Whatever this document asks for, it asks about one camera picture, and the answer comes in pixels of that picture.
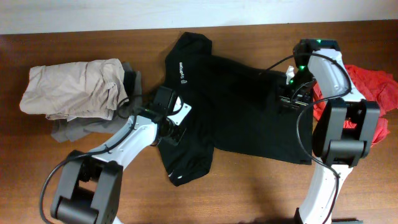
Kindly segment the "black polo shirt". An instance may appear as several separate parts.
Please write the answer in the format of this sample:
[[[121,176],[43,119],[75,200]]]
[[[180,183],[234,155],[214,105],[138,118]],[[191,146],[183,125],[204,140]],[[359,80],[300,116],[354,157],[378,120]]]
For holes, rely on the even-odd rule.
[[[175,43],[165,71],[164,85],[191,106],[179,144],[159,143],[173,185],[207,175],[215,149],[311,164],[313,115],[281,105],[278,89],[285,85],[285,73],[213,55],[211,40],[192,32]]]

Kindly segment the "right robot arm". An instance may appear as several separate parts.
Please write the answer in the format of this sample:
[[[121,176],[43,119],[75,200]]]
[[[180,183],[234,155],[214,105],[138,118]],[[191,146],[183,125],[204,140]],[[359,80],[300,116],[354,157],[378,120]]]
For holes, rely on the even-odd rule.
[[[355,87],[335,40],[302,39],[292,58],[298,69],[279,90],[283,107],[299,110],[299,117],[325,104],[312,133],[315,165],[312,181],[295,223],[331,223],[331,214],[344,181],[370,151],[380,115],[379,105]]]

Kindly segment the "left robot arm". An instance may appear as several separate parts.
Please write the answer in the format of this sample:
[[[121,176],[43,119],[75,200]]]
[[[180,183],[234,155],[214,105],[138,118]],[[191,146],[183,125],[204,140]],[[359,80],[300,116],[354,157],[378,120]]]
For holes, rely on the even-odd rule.
[[[154,99],[132,110],[125,125],[102,145],[88,152],[72,151],[54,168],[62,173],[51,217],[62,223],[118,224],[124,170],[150,145],[161,140],[177,145],[191,109],[176,91],[160,86]]]

